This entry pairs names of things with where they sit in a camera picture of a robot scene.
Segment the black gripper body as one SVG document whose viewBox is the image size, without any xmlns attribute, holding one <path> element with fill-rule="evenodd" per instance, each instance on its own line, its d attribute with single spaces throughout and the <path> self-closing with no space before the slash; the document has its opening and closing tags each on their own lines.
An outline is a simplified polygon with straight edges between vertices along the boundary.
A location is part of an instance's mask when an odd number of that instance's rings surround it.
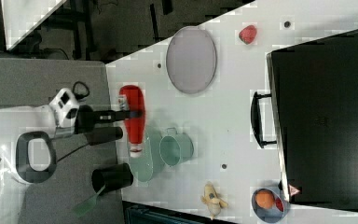
<svg viewBox="0 0 358 224">
<path fill-rule="evenodd" d="M 89 105 L 79 107 L 76 116 L 75 134 L 90 133 L 96 124 L 114 123 L 130 117 L 129 110 L 102 110 L 95 111 Z"/>
</svg>

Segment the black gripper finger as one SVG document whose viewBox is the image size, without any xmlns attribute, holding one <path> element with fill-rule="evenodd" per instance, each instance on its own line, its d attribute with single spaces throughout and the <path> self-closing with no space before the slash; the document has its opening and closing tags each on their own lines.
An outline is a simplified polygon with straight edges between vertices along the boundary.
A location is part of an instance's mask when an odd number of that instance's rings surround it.
<svg viewBox="0 0 358 224">
<path fill-rule="evenodd" d="M 139 119 L 143 114 L 144 114 L 144 112 L 141 110 L 131 111 L 130 119 Z"/>
</svg>

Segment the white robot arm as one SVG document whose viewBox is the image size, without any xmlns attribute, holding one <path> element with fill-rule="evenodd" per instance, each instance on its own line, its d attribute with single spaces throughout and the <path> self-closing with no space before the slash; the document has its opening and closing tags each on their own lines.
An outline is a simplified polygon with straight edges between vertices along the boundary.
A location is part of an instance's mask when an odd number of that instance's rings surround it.
<svg viewBox="0 0 358 224">
<path fill-rule="evenodd" d="M 134 120 L 143 114 L 138 108 L 95 111 L 88 105 L 0 109 L 0 224 L 18 224 L 27 189 L 54 175 L 55 139 L 90 133 L 98 123 Z"/>
</svg>

